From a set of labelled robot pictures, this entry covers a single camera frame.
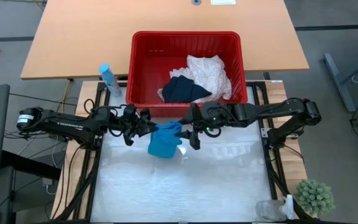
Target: red basket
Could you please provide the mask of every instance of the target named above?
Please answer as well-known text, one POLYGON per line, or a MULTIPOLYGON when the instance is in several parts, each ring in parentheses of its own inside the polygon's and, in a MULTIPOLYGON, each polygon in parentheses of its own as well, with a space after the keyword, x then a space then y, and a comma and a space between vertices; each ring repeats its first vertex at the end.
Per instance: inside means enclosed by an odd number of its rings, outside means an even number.
POLYGON ((189 103, 165 103, 157 94, 169 81, 169 71, 187 67, 187 55, 213 57, 224 62, 232 86, 227 103, 246 103, 246 78, 242 66, 240 37, 235 32, 140 31, 132 38, 127 104, 149 108, 152 117, 183 117, 189 103))

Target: wooden desk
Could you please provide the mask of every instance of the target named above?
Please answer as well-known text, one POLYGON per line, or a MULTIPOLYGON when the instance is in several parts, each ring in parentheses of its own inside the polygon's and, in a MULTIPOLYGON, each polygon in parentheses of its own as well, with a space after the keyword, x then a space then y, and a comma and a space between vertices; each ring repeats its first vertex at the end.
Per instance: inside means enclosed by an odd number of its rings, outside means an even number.
MULTIPOLYGON (((83 108, 83 103, 88 98, 91 98, 91 99, 94 98, 94 96, 96 95, 97 84, 98 84, 97 81, 83 82, 80 97, 78 100, 76 115, 87 116, 87 114, 83 108)), ((287 98, 287 96, 285 94, 284 85, 282 82, 266 81, 266 87, 267 87, 267 93, 268 93, 268 98, 269 98, 270 103, 279 103, 279 102, 284 101, 287 98)), ((287 119, 288 119, 288 117, 275 118, 275 119, 273 119, 273 123, 276 127, 278 127, 278 126, 281 126, 287 119)), ((294 148, 295 150, 297 150, 298 152, 300 152, 300 148, 299 148, 299 144, 298 144, 297 140, 287 140, 286 145, 290 146, 290 147, 294 148)), ((65 186, 63 188, 64 191, 63 191, 62 202, 61 202, 61 205, 58 209, 56 216, 58 216, 64 209, 65 197, 66 197, 66 191, 67 191, 67 183, 68 183, 68 164, 70 163, 70 160, 71 160, 77 147, 78 147, 78 144, 75 141, 70 141, 67 146, 67 152, 66 152, 66 157, 65 157, 65 167, 62 170, 62 172, 64 172, 65 186)), ((85 150, 79 150, 76 153, 76 156, 75 156, 73 163, 71 165, 70 186, 68 189, 68 201, 71 201, 71 199, 74 195, 74 192, 75 192, 76 184, 78 183, 78 179, 80 178, 84 154, 85 154, 85 150)), ((295 185, 297 183, 299 183, 299 181, 301 181, 302 179, 307 179, 305 167, 303 165, 302 159, 298 155, 296 155, 294 152, 291 152, 289 149, 286 149, 286 148, 281 149, 280 155, 282 158, 282 164, 283 164, 283 169, 284 169, 284 173, 285 173, 285 178, 287 180, 287 186, 288 186, 289 191, 293 194, 295 192, 295 185)), ((89 168, 92 166, 92 164, 93 164, 93 159, 90 160, 89 168)), ((55 202, 53 204, 52 214, 57 209, 57 205, 60 200, 60 194, 62 192, 62 177, 63 177, 63 175, 60 175, 60 181, 59 181, 57 193, 55 196, 55 202)), ((277 188, 276 188, 276 191, 277 191, 277 197, 281 198, 282 197, 281 191, 278 190, 277 188)), ((89 194, 89 191, 87 190, 83 196, 83 199, 82 199, 80 218, 85 217, 85 208, 86 208, 86 203, 88 201, 88 194, 89 194)))
POLYGON ((140 30, 234 31, 245 71, 309 69, 283 0, 49 0, 21 78, 100 77, 102 63, 128 74, 140 30))

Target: white tabletop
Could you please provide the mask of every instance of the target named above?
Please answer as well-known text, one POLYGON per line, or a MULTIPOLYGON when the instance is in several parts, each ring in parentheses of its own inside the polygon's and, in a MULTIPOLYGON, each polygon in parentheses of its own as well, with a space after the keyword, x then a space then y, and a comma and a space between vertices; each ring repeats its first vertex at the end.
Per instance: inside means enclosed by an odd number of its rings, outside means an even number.
MULTIPOLYGON (((250 88, 247 94, 254 103, 250 88)), ((109 104, 123 103, 124 95, 111 97, 109 104)), ((198 151, 183 139, 173 159, 147 153, 150 135, 133 140, 129 147, 122 137, 105 135, 91 222, 264 221, 255 204, 271 198, 256 122, 222 128, 218 138, 200 134, 198 151)))

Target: white cloth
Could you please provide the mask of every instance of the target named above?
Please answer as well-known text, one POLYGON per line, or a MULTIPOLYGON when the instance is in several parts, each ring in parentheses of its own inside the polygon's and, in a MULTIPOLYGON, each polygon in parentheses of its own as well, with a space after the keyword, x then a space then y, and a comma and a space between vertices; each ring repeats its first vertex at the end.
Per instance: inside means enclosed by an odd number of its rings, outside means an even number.
MULTIPOLYGON (((204 89, 212 93, 211 96, 207 96, 193 103, 204 103, 208 101, 214 101, 223 97, 225 100, 231 98, 231 83, 224 71, 224 63, 219 56, 212 58, 196 58, 191 55, 187 56, 187 68, 181 68, 179 70, 174 69, 169 72, 172 77, 179 77, 183 75, 186 78, 194 80, 194 84, 202 86, 204 89)), ((162 89, 157 91, 162 100, 162 89)))

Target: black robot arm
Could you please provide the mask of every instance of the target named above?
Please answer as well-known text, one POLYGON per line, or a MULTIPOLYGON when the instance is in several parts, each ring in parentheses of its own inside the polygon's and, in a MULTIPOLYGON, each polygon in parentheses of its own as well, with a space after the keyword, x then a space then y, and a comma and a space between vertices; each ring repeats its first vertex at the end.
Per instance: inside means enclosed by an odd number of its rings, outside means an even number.
POLYGON ((43 133, 57 134, 64 138, 74 139, 82 149, 96 150, 96 143, 103 134, 109 131, 113 136, 123 135, 125 143, 132 145, 135 135, 143 136, 157 128, 150 121, 148 110, 136 115, 136 107, 128 105, 124 108, 122 116, 116 116, 111 110, 116 106, 101 106, 92 110, 88 117, 57 113, 42 108, 27 108, 19 112, 17 128, 24 138, 42 131, 43 133))
MULTIPOLYGON (((42 108, 28 108, 20 112, 17 128, 25 138, 32 133, 42 131, 76 140, 81 148, 95 150, 95 141, 109 131, 113 136, 124 136, 125 143, 130 146, 135 135, 139 137, 158 130, 155 123, 150 121, 148 110, 136 114, 134 105, 125 105, 122 116, 117 116, 111 110, 121 107, 101 106, 91 110, 88 117, 61 114, 42 108)), ((177 136, 190 140, 190 145, 200 149, 199 133, 216 138, 221 134, 221 127, 231 126, 245 128, 258 119, 292 116, 279 128, 267 132, 270 145, 280 146, 285 138, 299 131, 305 125, 316 125, 321 116, 314 102, 290 98, 281 103, 269 105, 252 105, 250 103, 220 103, 211 101, 201 108, 191 104, 186 116, 179 122, 192 124, 193 131, 178 133, 177 136)))
POLYGON ((198 133, 204 132, 207 136, 216 138, 221 134, 221 127, 230 126, 245 128, 258 119, 292 116, 279 128, 267 132, 268 141, 273 147, 282 147, 288 135, 298 132, 306 125, 314 126, 321 121, 316 103, 310 100, 290 98, 281 103, 269 105, 252 105, 250 103, 220 103, 211 101, 205 103, 201 109, 192 104, 186 116, 179 122, 193 124, 193 131, 177 134, 181 138, 190 140, 191 146, 200 149, 198 133))

